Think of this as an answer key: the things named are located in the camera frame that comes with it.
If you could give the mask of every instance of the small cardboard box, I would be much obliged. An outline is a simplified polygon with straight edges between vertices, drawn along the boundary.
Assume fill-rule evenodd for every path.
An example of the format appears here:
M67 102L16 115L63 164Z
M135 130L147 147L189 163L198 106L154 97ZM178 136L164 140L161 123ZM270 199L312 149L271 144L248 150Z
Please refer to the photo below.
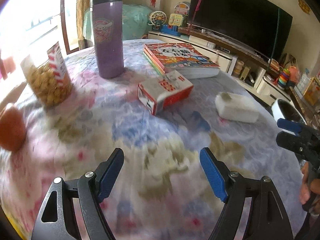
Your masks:
M174 70L139 83L138 99L152 115L156 115L166 106L187 98L192 88L193 84Z

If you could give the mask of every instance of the television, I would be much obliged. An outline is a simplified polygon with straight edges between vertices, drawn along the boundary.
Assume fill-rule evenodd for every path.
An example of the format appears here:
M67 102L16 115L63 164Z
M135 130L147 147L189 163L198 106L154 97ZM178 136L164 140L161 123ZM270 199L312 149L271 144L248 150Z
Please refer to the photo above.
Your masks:
M190 24L198 1L191 0ZM275 60L281 57L291 24L292 16L268 0L202 0L193 22L249 46L267 59L275 45Z

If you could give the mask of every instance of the floral tablecloth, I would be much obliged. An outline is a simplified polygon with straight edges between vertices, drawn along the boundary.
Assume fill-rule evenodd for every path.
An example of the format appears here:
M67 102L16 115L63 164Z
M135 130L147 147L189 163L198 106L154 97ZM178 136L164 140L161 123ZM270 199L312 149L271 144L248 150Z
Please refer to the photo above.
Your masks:
M124 41L125 72L102 79L93 48L65 59L74 89L59 106L45 110L30 88L18 106L28 129L19 152L0 152L0 197L26 235L31 235L42 200L53 179L76 179L95 170L115 147L124 166L109 198L101 204L117 239L208 239L223 203L201 168L198 153L210 147L216 157L244 176L272 178L284 202L292 231L305 218L299 203L301 173L292 152L276 145L279 129L257 102L254 124L219 118L214 99L220 91L250 95L230 76L192 80L189 98L152 116L137 100L137 84L156 72L144 58L144 43ZM83 239L86 232L75 200ZM248 216L246 203L237 233Z

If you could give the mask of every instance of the purple tumbler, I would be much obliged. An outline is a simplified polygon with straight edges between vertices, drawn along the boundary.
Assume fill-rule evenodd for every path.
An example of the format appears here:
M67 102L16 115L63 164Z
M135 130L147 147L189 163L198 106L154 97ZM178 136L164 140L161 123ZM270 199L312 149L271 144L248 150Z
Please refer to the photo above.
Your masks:
M99 74L114 78L124 71L122 0L92 0L94 47Z

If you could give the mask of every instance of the silver screw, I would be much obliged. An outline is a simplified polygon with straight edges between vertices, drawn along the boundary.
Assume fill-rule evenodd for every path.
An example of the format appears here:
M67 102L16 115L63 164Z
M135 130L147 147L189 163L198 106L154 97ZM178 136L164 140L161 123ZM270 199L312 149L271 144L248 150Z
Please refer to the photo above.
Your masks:
M62 179L60 178L60 177L56 177L54 180L53 180L53 182L55 183L55 184L58 184L58 183L60 183L62 181Z
M239 172L237 171L230 171L230 175L234 178L238 177L239 176Z
M264 182L271 182L271 179L268 176L263 177Z
M91 178L93 176L93 174L94 174L93 171L88 171L88 172L85 173L85 176L87 178Z

